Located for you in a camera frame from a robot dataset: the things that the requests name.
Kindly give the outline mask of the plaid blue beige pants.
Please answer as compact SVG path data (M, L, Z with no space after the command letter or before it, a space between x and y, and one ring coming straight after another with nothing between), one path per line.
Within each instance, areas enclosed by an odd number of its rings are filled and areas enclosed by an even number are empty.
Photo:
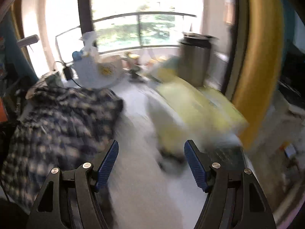
M17 123L1 179L30 210L49 171L76 169L105 149L124 102L110 89L39 87L30 113Z

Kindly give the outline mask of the yellow green plastic package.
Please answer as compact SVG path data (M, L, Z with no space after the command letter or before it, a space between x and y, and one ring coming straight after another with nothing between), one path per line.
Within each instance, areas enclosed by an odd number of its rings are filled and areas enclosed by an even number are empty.
M174 77L147 89L145 94L160 150L182 156L184 143L189 139L200 150L242 144L238 136L248 123L218 90L210 87L198 90Z

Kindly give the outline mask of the black power adapter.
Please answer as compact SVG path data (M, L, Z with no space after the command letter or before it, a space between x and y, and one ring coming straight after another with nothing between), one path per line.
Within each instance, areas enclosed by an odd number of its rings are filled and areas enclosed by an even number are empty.
M64 67L64 68L63 68L63 73L64 73L64 76L65 76L65 78L66 78L67 81L73 79L73 72L72 72L70 66Z

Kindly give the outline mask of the white slatted storage basket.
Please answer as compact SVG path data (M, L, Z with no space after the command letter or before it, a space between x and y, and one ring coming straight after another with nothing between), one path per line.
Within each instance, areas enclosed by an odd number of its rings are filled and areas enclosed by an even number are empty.
M72 68L76 71L81 86L85 88L109 88L123 77L125 71L119 77L103 77L100 75L97 69L100 57L104 56L99 55L95 48L92 48L89 53L73 52Z

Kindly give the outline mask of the yellow curtain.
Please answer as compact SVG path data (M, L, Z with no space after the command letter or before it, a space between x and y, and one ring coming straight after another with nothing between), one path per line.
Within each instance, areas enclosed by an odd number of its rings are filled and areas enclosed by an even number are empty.
M252 147L281 70L284 17L281 0L249 0L249 36L233 104L248 121L239 138Z

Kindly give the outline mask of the white yellow cartoon mug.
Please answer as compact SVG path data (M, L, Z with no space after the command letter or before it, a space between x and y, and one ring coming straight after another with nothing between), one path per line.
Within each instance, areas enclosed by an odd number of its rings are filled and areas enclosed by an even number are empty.
M124 71L121 56L110 55L100 57L97 63L97 69L103 77L119 77Z

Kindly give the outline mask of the teal curtain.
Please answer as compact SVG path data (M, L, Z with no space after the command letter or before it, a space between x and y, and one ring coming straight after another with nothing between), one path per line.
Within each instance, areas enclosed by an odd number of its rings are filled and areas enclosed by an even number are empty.
M30 67L22 50L17 45L17 38L10 10L1 21L1 36L3 36L5 40L5 55L8 63L14 65L18 77L28 77L30 84L35 84L38 81L38 77Z

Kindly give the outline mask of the white plastic bag in basket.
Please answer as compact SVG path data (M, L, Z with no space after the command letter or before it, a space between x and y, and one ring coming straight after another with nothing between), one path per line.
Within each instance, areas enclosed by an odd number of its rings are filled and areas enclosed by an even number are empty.
M82 48L82 52L88 52L91 47L94 45L97 39L97 33L95 31L88 31L84 33L80 40L83 42L84 47Z

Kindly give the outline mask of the desk lamp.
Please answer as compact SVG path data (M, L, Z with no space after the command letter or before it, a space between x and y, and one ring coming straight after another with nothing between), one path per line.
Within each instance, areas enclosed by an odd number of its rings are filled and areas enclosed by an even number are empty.
M62 65L64 67L66 67L66 63L63 61L62 55L60 53L60 49L59 49L59 45L58 45L58 41L57 41L58 36L59 35L55 36L55 45L56 45L57 53L58 53L58 56L60 58L60 63L62 63ZM17 45L18 45L19 48L22 48L22 47L26 47L26 46L35 44L39 40L40 40L40 38L38 37L38 35L32 35L32 36L29 36L29 37L22 38L22 39L18 40Z

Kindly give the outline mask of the balcony railing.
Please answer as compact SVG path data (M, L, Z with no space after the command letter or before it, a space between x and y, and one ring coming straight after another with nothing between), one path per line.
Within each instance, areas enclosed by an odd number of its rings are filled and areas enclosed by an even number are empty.
M174 11L136 11L105 16L93 13L99 53L142 48L176 47L192 31L197 16Z

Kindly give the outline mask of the dark window post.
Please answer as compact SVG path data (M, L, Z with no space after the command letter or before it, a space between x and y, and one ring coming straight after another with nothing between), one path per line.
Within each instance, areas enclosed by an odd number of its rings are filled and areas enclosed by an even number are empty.
M93 31L91 0L78 0L78 10L82 35Z

